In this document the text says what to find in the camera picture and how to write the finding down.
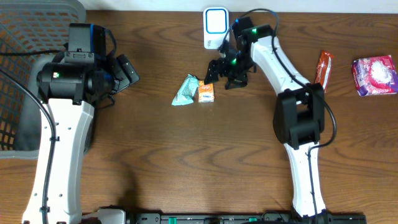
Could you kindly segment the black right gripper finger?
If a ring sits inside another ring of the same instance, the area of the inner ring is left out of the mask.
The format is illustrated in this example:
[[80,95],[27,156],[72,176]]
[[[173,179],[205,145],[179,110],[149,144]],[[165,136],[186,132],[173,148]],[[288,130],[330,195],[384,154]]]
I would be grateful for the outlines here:
[[211,60],[208,64],[208,70],[204,79],[204,84],[216,83],[219,81],[219,65],[217,60]]
[[239,80],[235,78],[228,78],[228,81],[226,82],[225,89],[230,90],[234,88],[243,88],[248,84],[247,78],[244,80]]

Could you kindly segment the green snack packet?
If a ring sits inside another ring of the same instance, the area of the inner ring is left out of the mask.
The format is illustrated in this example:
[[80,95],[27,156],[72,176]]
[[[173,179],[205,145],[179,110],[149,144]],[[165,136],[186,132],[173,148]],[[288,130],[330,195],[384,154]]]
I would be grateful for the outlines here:
[[198,87],[198,78],[191,74],[188,74],[177,94],[175,95],[172,101],[172,106],[183,106],[193,103],[193,98]]

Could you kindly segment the red orange snack bag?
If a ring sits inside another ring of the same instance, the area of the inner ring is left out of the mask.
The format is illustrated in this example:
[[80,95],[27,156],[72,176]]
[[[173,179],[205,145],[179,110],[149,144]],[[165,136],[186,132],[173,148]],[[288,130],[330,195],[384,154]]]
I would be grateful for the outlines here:
[[318,65],[316,68],[316,76],[314,83],[319,83],[323,87],[324,92],[327,90],[328,82],[332,71],[332,61],[334,55],[322,50]]

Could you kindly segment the red purple tissue pack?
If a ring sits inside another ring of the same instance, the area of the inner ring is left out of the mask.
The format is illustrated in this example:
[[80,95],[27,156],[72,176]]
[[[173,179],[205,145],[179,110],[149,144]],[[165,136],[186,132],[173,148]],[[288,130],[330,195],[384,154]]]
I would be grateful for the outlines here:
[[391,55],[359,58],[351,68],[359,96],[397,93],[397,70]]

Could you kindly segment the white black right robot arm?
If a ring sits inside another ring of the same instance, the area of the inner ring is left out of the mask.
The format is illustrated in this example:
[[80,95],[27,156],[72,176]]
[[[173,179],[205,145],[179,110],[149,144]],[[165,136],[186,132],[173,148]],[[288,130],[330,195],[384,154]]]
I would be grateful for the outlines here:
[[327,109],[323,87],[311,83],[294,68],[280,47],[276,28],[268,24],[255,26],[249,17],[240,17],[230,29],[236,46],[223,41],[220,57],[209,63],[204,82],[215,83],[226,77],[226,89],[240,88],[248,84],[250,68],[258,66],[262,70],[277,97],[272,124],[289,157],[293,208],[301,218],[318,218],[326,209],[317,158]]

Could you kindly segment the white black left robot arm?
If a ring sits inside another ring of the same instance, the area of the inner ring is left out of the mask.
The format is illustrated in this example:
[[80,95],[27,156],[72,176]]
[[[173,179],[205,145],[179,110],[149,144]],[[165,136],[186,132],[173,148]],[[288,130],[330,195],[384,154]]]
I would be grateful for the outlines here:
[[41,115],[40,147],[23,223],[81,223],[81,168],[89,148],[95,111],[139,80],[129,59],[106,50],[112,32],[72,23],[68,45],[37,74],[34,101]]

